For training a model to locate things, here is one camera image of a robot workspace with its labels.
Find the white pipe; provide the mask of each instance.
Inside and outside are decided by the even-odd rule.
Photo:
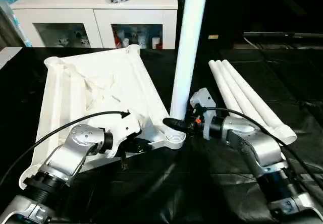
[[[262,126],[264,127],[267,126],[266,123],[261,118],[261,116],[259,115],[259,113],[253,107],[251,102],[248,100],[246,95],[242,92],[239,85],[233,79],[231,74],[227,71],[223,63],[220,60],[218,60],[216,63],[218,63],[220,74],[223,76],[227,86],[229,87],[239,107],[241,108],[242,110],[241,113],[244,113],[245,115],[259,122]]]
[[[211,68],[213,76],[214,76],[216,83],[218,85],[219,91],[222,95],[223,101],[226,104],[227,108],[233,109],[238,112],[242,112],[241,108],[239,107],[236,99],[234,98],[230,88],[228,87],[226,81],[224,80],[223,75],[220,73],[219,63],[221,63],[220,60],[217,60],[216,62],[214,60],[211,60],[210,62],[208,62],[208,65]]]
[[[294,142],[297,139],[295,132],[277,117],[272,109],[270,109],[270,107],[260,98],[260,96],[253,90],[253,88],[251,88],[251,86],[242,78],[242,76],[232,67],[232,65],[227,60],[223,60],[223,65],[229,71],[232,78],[234,78],[240,89],[250,100],[258,113],[261,115],[265,123],[277,132],[277,137],[284,141],[286,144]]]
[[[205,0],[185,0],[171,105],[172,118],[185,118],[204,7]],[[183,142],[185,134],[168,129],[166,136],[170,141]]]

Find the robotic arm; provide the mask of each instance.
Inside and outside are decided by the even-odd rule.
[[[132,115],[124,117],[109,132],[89,125],[74,126],[65,143],[51,153],[38,173],[25,179],[27,187],[23,195],[12,200],[0,216],[0,224],[49,222],[54,207],[81,170],[86,157],[107,151],[107,157],[112,158],[127,137],[139,132],[139,123]]]
[[[196,92],[191,100],[193,116],[186,122],[164,119],[164,124],[182,132],[202,135],[221,141],[239,151],[267,199],[273,216],[287,216],[305,210],[316,212],[323,221],[323,209],[311,198],[293,177],[278,143],[263,133],[258,126],[243,118],[219,118],[215,111],[203,111],[203,107],[215,107],[208,90]]]

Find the black tablecloth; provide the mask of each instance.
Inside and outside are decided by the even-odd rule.
[[[44,59],[101,49],[23,48],[0,70],[2,175],[35,141],[46,82]],[[293,128],[292,148],[313,172],[323,172],[323,51],[222,50],[197,57],[191,94],[207,87],[224,106],[207,62],[228,59],[249,84]],[[173,50],[142,50],[141,58],[167,110],[175,73]],[[32,154],[14,169],[0,190],[0,210],[20,192],[18,177]],[[305,183],[323,193],[293,160]],[[218,141],[188,138],[178,151],[161,148],[78,175],[58,214],[74,221],[276,222],[240,155]]]

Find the curtain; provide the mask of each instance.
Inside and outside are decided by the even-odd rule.
[[[24,43],[0,7],[0,48],[6,46],[24,46]]]

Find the white cabinet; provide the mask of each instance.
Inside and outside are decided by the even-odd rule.
[[[104,47],[115,48],[115,37],[140,43],[140,34],[147,48],[152,38],[159,37],[163,49],[175,48],[176,10],[94,10]]]
[[[102,47],[91,9],[15,9],[32,46]]]
[[[11,5],[33,46],[115,48],[152,38],[175,48],[177,0],[18,0]]]

